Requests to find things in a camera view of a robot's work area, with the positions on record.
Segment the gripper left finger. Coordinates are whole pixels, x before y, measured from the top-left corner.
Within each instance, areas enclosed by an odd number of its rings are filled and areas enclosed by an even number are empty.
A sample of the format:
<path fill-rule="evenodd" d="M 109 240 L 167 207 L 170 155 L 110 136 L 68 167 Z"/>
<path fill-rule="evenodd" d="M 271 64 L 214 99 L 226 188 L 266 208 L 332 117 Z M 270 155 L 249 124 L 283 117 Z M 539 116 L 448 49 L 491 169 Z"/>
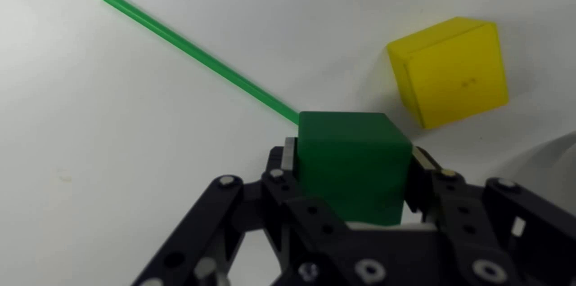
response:
<path fill-rule="evenodd" d="M 271 286 L 353 286 L 337 262 L 348 228 L 297 181 L 295 138 L 274 147 L 258 181 L 223 175 L 210 183 L 131 286 L 232 286 L 245 234 L 262 230 L 280 265 Z"/>

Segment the green straw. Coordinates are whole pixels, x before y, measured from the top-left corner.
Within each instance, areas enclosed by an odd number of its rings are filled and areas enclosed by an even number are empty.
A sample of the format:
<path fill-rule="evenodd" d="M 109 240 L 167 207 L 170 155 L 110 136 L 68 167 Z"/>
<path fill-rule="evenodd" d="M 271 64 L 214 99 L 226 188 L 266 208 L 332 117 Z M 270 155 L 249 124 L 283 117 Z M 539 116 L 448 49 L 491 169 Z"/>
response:
<path fill-rule="evenodd" d="M 290 106 L 282 102 L 282 100 L 274 97 L 265 89 L 262 89 L 243 75 L 239 74 L 234 69 L 218 60 L 216 57 L 213 57 L 192 42 L 189 42 L 189 40 L 177 34 L 177 32 L 171 30 L 164 24 L 160 23 L 152 16 L 149 16 L 144 11 L 138 9 L 136 6 L 128 3 L 126 0 L 102 1 L 115 8 L 123 15 L 126 15 L 130 19 L 134 20 L 136 23 L 149 29 L 151 32 L 154 32 L 157 36 L 163 40 L 166 40 L 168 43 L 175 46 L 175 48 L 178 48 L 184 52 L 187 56 L 190 56 L 204 66 L 208 67 L 208 69 L 214 71 L 216 74 L 225 78 L 239 89 L 242 89 L 247 94 L 259 100 L 261 103 L 265 104 L 267 107 L 271 108 L 273 111 L 277 112 L 288 121 L 298 125 L 299 113 L 296 110 L 292 109 Z"/>

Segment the green block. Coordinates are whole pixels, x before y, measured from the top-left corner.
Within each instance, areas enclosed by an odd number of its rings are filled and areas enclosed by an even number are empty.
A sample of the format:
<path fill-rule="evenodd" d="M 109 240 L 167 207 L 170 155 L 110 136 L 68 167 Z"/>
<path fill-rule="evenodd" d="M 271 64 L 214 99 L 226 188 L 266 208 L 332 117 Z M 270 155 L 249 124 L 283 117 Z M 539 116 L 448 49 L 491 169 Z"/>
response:
<path fill-rule="evenodd" d="M 297 175 L 345 222 L 401 222 L 412 142 L 380 112 L 301 112 Z"/>

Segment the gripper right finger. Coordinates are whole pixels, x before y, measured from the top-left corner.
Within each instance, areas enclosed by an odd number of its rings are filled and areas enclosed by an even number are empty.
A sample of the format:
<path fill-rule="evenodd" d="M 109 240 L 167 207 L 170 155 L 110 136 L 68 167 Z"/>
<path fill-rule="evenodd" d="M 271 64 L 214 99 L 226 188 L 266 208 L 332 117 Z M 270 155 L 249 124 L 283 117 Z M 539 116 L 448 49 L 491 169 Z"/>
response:
<path fill-rule="evenodd" d="M 427 286 L 576 286 L 576 216 L 517 182 L 470 185 L 414 147 L 405 200 L 437 228 Z"/>

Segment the yellow block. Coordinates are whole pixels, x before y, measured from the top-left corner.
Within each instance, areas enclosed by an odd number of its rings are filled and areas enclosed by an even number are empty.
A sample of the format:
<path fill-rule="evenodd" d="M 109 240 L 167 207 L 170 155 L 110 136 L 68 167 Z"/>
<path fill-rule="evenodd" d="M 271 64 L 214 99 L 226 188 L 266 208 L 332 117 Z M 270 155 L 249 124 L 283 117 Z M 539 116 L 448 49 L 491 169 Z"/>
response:
<path fill-rule="evenodd" d="M 403 105 L 426 130 L 509 101 L 493 22 L 455 17 L 390 42 L 386 51 Z"/>

